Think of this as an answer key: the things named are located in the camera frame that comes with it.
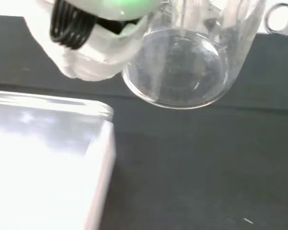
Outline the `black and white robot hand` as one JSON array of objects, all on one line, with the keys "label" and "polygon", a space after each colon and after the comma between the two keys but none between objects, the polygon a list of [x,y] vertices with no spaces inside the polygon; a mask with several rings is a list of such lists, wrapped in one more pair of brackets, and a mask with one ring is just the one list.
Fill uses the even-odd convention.
[{"label": "black and white robot hand", "polygon": [[103,81],[138,53],[158,0],[25,0],[29,32],[59,71]]}]

